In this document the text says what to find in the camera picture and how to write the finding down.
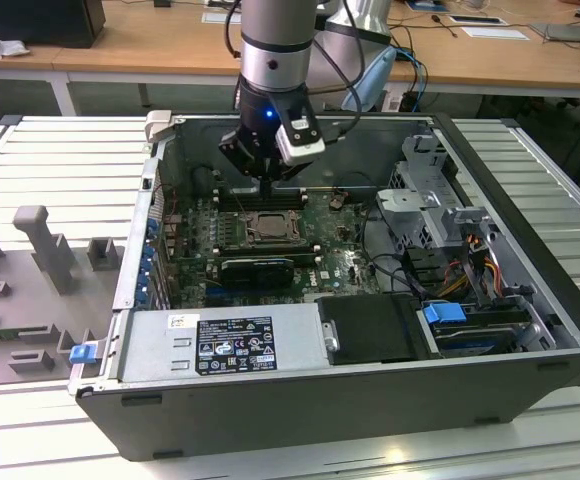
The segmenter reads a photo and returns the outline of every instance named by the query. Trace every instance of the motherboard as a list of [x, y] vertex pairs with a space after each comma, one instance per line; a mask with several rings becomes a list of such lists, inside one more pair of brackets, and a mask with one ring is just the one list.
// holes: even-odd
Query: motherboard
[[361, 251], [364, 204], [313, 192], [273, 201], [224, 194], [172, 215], [173, 307], [314, 302], [379, 293]]

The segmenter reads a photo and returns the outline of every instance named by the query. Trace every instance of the floor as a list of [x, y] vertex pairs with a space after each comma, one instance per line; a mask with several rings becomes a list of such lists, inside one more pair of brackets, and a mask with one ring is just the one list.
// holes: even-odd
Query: floor
[[[73, 84], [73, 95], [83, 115], [142, 115], [139, 92], [133, 84]], [[151, 109], [213, 113], [230, 110], [232, 87], [150, 85]], [[454, 118], [514, 117], [532, 138], [569, 174], [580, 165], [580, 144], [566, 157], [580, 135], [580, 106], [558, 109], [561, 99], [525, 99], [480, 95], [425, 94], [424, 112], [440, 111]], [[0, 80], [0, 116], [5, 114], [58, 115], [50, 86], [45, 82]]]

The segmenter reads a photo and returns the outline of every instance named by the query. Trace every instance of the warning label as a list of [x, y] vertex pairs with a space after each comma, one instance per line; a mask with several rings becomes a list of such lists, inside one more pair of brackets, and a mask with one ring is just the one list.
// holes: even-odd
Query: warning label
[[197, 323], [199, 375], [276, 370], [272, 317], [201, 320]]

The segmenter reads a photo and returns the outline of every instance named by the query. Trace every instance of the white table leg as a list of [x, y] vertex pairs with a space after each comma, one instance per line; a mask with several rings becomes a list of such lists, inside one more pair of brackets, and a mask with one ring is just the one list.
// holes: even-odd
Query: white table leg
[[408, 90], [405, 83], [388, 83], [386, 85], [386, 96], [383, 100], [382, 112], [398, 112], [401, 106], [403, 95]]
[[75, 104], [72, 101], [72, 96], [70, 95], [68, 76], [65, 73], [63, 75], [56, 75], [53, 79], [48, 80], [48, 82], [54, 92], [54, 97], [59, 105], [61, 115], [64, 117], [74, 117], [78, 115], [77, 108], [75, 107]]
[[139, 98], [141, 99], [141, 106], [143, 108], [150, 108], [150, 95], [148, 95], [148, 85], [145, 83], [139, 84]]

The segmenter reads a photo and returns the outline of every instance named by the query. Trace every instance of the aluminum profile table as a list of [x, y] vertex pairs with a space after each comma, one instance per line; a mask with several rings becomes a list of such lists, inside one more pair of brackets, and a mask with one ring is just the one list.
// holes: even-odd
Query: aluminum profile table
[[[526, 220], [580, 288], [580, 189], [521, 128], [499, 120], [457, 121]], [[469, 181], [459, 183], [479, 205]]]
[[150, 156], [144, 122], [144, 117], [2, 122], [1, 248], [30, 248], [25, 234], [12, 226], [20, 205], [45, 205], [50, 232], [63, 233], [71, 247], [87, 247], [92, 237], [110, 237], [124, 246], [143, 163]]

